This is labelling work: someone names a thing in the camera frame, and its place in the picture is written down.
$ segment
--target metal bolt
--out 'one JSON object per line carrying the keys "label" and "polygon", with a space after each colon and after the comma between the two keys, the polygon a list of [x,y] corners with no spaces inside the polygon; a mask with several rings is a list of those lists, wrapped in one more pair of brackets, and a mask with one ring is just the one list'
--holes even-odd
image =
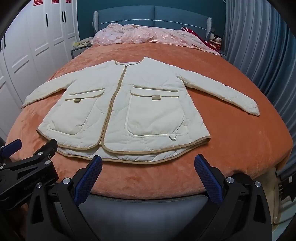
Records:
{"label": "metal bolt", "polygon": [[226,178],[226,181],[227,181],[228,183],[234,183],[234,179],[233,179],[232,177],[228,177],[228,178]]}
{"label": "metal bolt", "polygon": [[42,183],[37,183],[37,184],[36,184],[36,187],[37,187],[37,188],[41,188],[41,187],[42,187]]}
{"label": "metal bolt", "polygon": [[70,179],[70,178],[65,178],[65,179],[63,180],[63,183],[64,183],[64,184],[69,184],[69,183],[70,183],[70,181],[71,181],[71,179]]}
{"label": "metal bolt", "polygon": [[258,181],[256,181],[256,182],[255,182],[255,186],[256,186],[256,187],[261,187],[261,183],[258,182]]}

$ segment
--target gray curtain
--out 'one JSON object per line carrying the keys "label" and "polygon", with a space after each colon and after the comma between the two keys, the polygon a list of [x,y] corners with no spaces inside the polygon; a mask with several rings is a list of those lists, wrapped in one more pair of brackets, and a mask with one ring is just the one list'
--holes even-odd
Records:
{"label": "gray curtain", "polygon": [[290,175],[296,167],[295,37],[267,0],[226,0],[223,48],[226,60],[257,85],[289,129],[294,148],[278,174]]}

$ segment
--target jacket pocket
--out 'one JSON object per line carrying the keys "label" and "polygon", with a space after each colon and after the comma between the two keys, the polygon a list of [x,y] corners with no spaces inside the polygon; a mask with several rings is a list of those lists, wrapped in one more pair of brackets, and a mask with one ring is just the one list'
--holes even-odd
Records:
{"label": "jacket pocket", "polygon": [[104,93],[104,88],[77,92],[66,96],[65,101],[52,114],[49,127],[52,130],[75,135],[82,130],[94,104]]}
{"label": "jacket pocket", "polygon": [[131,89],[125,128],[132,136],[183,135],[184,119],[178,91]]}

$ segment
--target orange bedspread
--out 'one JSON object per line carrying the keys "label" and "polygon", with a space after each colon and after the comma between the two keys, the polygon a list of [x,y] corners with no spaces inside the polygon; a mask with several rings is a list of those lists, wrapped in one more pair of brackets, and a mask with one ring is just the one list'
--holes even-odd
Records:
{"label": "orange bedspread", "polygon": [[[255,178],[266,169],[282,167],[287,161],[292,138],[272,104],[238,69],[220,56],[157,43],[93,46],[66,64],[52,78],[116,59],[119,62],[140,61],[144,56],[218,80],[254,99],[260,117],[195,89],[188,92],[211,134],[208,144],[185,155],[155,165],[104,162],[103,170],[92,192],[104,196],[152,199],[200,193],[203,185],[193,161],[202,153],[208,162],[225,176],[242,171]],[[61,97],[62,91],[23,109],[14,123],[7,143],[20,138],[23,147],[13,158],[30,157],[44,143],[36,132],[48,111]],[[52,161],[59,180],[72,177],[87,161],[56,154]]]}

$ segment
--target blue textured pad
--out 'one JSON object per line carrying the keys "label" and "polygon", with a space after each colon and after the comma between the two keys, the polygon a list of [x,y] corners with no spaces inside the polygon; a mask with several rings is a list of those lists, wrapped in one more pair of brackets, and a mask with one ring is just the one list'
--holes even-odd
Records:
{"label": "blue textured pad", "polygon": [[221,204],[223,202],[222,187],[215,176],[204,162],[201,156],[197,155],[194,160],[194,168],[200,177],[212,202]]}
{"label": "blue textured pad", "polygon": [[77,206],[86,201],[94,183],[102,171],[103,162],[99,156],[95,156],[91,162],[91,165],[75,187],[74,202]]}
{"label": "blue textured pad", "polygon": [[20,139],[16,139],[15,141],[9,143],[1,150],[2,158],[9,158],[12,154],[16,153],[18,150],[22,148],[22,141]]}

